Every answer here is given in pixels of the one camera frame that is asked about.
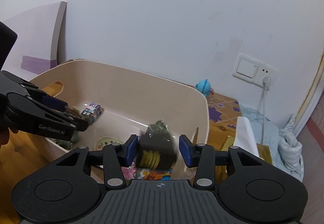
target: red stripe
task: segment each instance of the red stripe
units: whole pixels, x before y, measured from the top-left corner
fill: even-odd
[[[315,124],[315,122],[310,118],[306,123],[308,130],[311,135],[315,138],[317,143],[320,145],[322,151],[324,152],[324,135],[320,131],[319,127]]]

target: silver screw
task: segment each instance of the silver screw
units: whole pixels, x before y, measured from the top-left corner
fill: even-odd
[[[200,186],[210,186],[213,183],[213,181],[211,181],[208,178],[199,178],[196,183]]]
[[[107,181],[109,186],[120,186],[123,181],[120,178],[111,178]]]

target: light blue blanket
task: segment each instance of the light blue blanket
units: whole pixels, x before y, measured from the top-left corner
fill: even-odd
[[[263,125],[262,114],[242,105],[240,105],[240,108],[242,116],[249,119],[255,140],[260,144]],[[275,167],[302,181],[304,176],[302,145],[292,133],[294,122],[294,116],[292,116],[285,128],[279,129],[273,122],[266,119],[266,136],[263,144],[269,146],[272,163]]]

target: beige plastic bin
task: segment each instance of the beige plastic bin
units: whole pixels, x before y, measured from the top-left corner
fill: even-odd
[[[206,143],[209,131],[206,98],[195,89],[177,82],[108,64],[76,60],[59,65],[31,82],[40,89],[56,81],[63,83],[56,96],[82,111],[91,102],[104,111],[74,147],[86,145],[93,150],[102,137],[125,142],[131,134],[146,131],[148,124],[163,119],[178,141],[181,134],[189,139],[198,130],[197,143]],[[67,151],[49,139],[31,136],[42,155],[52,161]],[[181,156],[172,172],[173,179],[184,178]]]

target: human hand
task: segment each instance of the human hand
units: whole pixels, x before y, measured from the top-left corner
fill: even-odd
[[[13,129],[13,128],[10,128],[11,132],[13,132],[14,134],[18,133],[18,130],[17,129]],[[1,148],[1,145],[6,145],[9,141],[9,129],[8,128],[5,128],[3,130],[0,131],[0,148]]]

